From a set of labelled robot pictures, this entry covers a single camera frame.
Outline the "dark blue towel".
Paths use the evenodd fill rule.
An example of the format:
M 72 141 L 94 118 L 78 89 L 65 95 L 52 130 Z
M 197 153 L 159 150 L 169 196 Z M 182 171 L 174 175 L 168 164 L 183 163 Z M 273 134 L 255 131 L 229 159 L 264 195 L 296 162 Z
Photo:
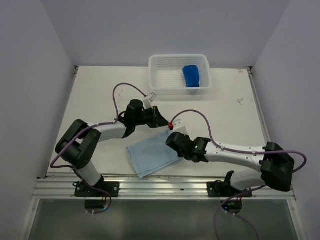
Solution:
M 200 72 L 196 65 L 187 65 L 182 69 L 187 88 L 200 86 Z

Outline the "light blue towel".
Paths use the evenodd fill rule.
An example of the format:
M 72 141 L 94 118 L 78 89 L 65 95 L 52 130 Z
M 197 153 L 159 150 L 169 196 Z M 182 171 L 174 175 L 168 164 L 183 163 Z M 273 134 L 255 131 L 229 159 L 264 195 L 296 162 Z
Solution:
M 180 160 L 166 145 L 171 131 L 166 130 L 126 147 L 129 161 L 139 178 L 144 178 Z

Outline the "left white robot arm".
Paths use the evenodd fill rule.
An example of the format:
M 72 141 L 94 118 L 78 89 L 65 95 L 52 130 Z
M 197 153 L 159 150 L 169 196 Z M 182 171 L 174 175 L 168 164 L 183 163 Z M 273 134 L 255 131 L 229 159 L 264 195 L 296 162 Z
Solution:
M 80 178 L 80 181 L 73 184 L 74 195 L 83 198 L 118 197 L 119 182 L 105 181 L 92 163 L 98 143 L 127 138 L 137 126 L 147 125 L 153 129 L 168 124 L 157 106 L 146 106 L 137 99 L 130 101 L 115 122 L 89 125 L 81 119 L 75 120 L 55 147 L 57 157 L 66 161 Z

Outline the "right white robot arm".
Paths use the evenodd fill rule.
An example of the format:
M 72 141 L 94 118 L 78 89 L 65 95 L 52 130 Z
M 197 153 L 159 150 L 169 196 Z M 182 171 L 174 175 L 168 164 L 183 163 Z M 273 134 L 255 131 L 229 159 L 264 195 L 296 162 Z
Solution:
M 194 163 L 228 163 L 245 167 L 241 171 L 228 171 L 224 181 L 207 183 L 210 198 L 226 198 L 237 194 L 251 197 L 252 188 L 267 186 L 280 192 L 291 190 L 294 159 L 273 142 L 266 146 L 240 147 L 228 151 L 227 145 L 214 144 L 209 138 L 191 140 L 186 134 L 172 133 L 165 144 L 177 152 L 180 158 Z

